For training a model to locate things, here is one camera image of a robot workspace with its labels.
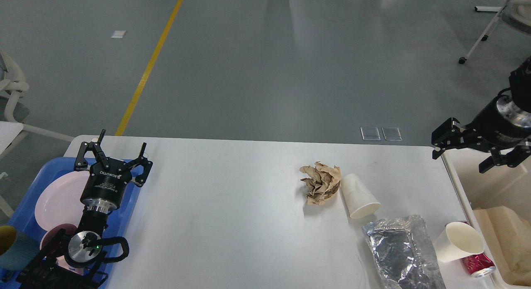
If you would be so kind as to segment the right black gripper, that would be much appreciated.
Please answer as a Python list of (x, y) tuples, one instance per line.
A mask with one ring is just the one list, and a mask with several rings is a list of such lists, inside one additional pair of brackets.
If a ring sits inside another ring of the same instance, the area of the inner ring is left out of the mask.
[[(469, 128), (463, 128), (456, 118), (449, 118), (437, 127), (431, 133), (432, 159), (438, 159), (451, 149), (469, 148), (490, 153), (490, 157), (479, 164), (482, 174), (494, 166), (515, 168), (530, 157), (530, 143), (517, 145), (530, 134), (530, 103), (515, 102), (511, 95), (499, 95), (474, 117)], [(501, 149), (515, 147), (502, 154), (491, 145)]]

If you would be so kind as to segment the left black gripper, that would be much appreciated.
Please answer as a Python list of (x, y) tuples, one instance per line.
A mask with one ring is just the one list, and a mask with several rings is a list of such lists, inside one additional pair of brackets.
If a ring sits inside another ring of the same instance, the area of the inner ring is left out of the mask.
[[(139, 156), (129, 162), (110, 159), (110, 164), (101, 142), (106, 134), (102, 129), (96, 141), (82, 142), (74, 162), (74, 171), (87, 171), (89, 177), (81, 193), (80, 202), (87, 210), (111, 214), (121, 206), (127, 184), (133, 183), (143, 187), (146, 183), (153, 162), (144, 155), (147, 143), (142, 143)], [(85, 159), (87, 152), (93, 153), (95, 163), (91, 166)], [(141, 167), (142, 172), (133, 176), (132, 171)]]

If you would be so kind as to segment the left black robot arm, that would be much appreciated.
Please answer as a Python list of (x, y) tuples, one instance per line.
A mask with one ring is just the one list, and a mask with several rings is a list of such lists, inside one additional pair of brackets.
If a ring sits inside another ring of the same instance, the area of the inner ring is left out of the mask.
[(114, 233), (123, 220), (115, 224), (108, 220), (121, 211), (129, 185), (143, 187), (153, 162), (145, 155), (145, 142), (134, 159), (105, 155), (101, 147), (105, 132), (95, 141), (82, 142), (74, 161), (75, 172), (88, 173), (76, 230), (59, 229), (19, 272), (16, 281), (22, 289), (98, 289), (109, 276), (101, 267), (129, 256), (127, 239)]

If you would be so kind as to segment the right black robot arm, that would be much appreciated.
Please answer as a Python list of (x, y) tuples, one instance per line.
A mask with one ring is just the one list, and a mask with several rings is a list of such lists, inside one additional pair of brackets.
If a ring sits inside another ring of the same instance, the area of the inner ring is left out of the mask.
[(474, 119), (466, 124), (450, 117), (431, 134), (432, 158), (451, 149), (489, 153), (478, 166), (480, 173), (495, 166), (515, 168), (530, 156), (531, 74), (527, 59), (509, 76), (501, 90)]

